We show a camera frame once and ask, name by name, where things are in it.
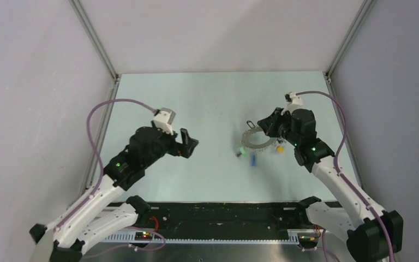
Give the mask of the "large metal keyring disc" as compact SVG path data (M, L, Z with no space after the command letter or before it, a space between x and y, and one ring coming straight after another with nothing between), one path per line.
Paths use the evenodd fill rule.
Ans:
M273 146L277 139L267 136L253 121L246 121L248 129L241 136L241 145L252 151L263 151Z

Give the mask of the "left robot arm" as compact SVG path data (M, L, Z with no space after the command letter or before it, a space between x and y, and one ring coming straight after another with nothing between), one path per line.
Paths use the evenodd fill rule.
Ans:
M138 195L108 215L97 215L113 200L144 177L145 171L166 154L189 158L199 141L180 130L170 134L157 127L141 127L129 143L103 169L99 183L86 192L59 219L35 224L29 231L36 247L31 261L80 261L107 236L132 225L145 227L151 220L150 205Z

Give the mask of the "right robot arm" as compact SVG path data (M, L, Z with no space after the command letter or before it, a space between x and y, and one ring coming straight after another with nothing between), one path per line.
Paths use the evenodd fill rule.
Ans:
M310 197L295 213L300 227L316 224L329 231L345 242L355 261L395 260L395 253L402 248L401 215L386 211L347 178L337 162L337 154L318 138L312 111L276 108L257 124L266 136L289 142L298 164L319 179L344 209L343 213L329 211L321 200Z

